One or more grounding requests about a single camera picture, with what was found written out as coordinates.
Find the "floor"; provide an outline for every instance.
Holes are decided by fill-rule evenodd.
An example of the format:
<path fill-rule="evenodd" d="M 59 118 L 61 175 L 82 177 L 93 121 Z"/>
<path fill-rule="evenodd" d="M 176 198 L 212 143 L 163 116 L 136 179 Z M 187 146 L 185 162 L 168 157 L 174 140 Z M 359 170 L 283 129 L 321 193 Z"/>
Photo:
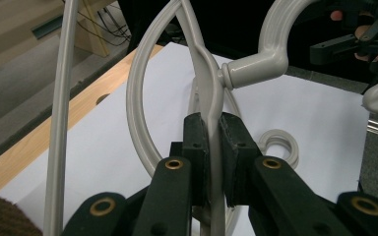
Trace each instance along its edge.
<path fill-rule="evenodd" d="M 120 25 L 125 25 L 117 5 L 108 6 L 108 10 L 118 16 L 116 19 L 119 19 Z M 102 12 L 102 16 L 108 19 L 106 13 Z M 114 24 L 111 22 L 109 27 L 113 28 Z M 104 37 L 113 44 L 123 41 L 124 43 L 120 46 L 107 44 L 110 55 L 106 58 L 75 48 L 72 96 L 125 56 L 128 42 L 123 37 L 114 37 L 106 31 Z M 50 115 L 58 45 L 59 37 L 54 36 L 0 67 L 0 154 Z M 287 74 L 358 93 L 367 86 L 294 67 L 290 67 Z M 378 115 L 372 114 L 371 119 L 378 121 Z M 360 181 L 366 193 L 378 197 L 378 135 L 376 134 L 367 135 Z"/>

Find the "brown fabric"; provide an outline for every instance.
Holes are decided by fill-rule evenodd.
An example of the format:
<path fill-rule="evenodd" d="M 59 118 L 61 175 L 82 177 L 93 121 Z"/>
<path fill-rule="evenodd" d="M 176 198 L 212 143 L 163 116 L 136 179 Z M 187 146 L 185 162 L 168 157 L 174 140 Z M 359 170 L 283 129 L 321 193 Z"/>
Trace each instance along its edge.
<path fill-rule="evenodd" d="M 0 236 L 41 235 L 41 231 L 17 206 L 0 198 Z"/>

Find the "gray rod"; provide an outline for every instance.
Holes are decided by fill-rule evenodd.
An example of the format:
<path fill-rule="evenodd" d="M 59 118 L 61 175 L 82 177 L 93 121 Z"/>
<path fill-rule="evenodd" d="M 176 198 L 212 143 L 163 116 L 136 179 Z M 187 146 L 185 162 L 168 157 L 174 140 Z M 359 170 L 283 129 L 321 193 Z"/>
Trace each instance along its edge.
<path fill-rule="evenodd" d="M 51 115 L 44 209 L 44 236 L 59 236 L 63 231 L 67 121 L 77 13 L 78 0 L 66 0 Z"/>

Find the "human hand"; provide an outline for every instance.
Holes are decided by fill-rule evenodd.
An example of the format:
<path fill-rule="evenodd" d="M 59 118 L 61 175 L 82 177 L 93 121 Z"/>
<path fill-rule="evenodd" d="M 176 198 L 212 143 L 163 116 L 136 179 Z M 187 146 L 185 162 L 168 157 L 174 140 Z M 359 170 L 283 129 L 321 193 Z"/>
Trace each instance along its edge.
<path fill-rule="evenodd" d="M 361 12 L 360 15 L 371 17 L 371 15 L 367 12 Z M 343 20 L 343 12 L 342 11 L 333 11 L 331 13 L 330 17 L 331 17 L 331 20 L 334 21 L 334 22 L 342 21 Z M 364 26 L 358 27 L 357 29 L 355 29 L 355 32 L 354 32 L 355 37 L 360 38 L 370 27 L 371 27 L 371 25 L 364 25 Z M 357 58 L 358 60 L 361 60 L 361 61 L 368 61 L 369 60 L 368 55 L 367 56 L 359 56 L 359 55 L 357 55 L 357 53 L 354 53 L 354 56 L 355 56 L 355 58 Z"/>

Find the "white paper sheet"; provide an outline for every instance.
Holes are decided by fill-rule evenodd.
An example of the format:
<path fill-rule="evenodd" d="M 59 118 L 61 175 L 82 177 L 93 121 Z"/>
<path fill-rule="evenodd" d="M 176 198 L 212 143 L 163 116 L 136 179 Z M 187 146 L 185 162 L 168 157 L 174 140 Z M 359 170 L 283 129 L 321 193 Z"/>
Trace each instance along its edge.
<path fill-rule="evenodd" d="M 219 65 L 227 59 L 216 57 Z M 182 141 L 194 77 L 187 47 L 170 43 L 150 60 L 145 78 L 146 120 L 162 156 Z M 68 132 L 65 223 L 100 192 L 130 197 L 150 184 L 128 131 L 125 86 L 118 88 Z M 270 129 L 291 133 L 299 145 L 296 172 L 318 195 L 335 202 L 357 188 L 369 113 L 361 95 L 282 76 L 234 96 L 245 125 L 258 141 Z M 42 227 L 47 151 L 0 191 Z M 234 235 L 251 235 L 245 210 Z"/>

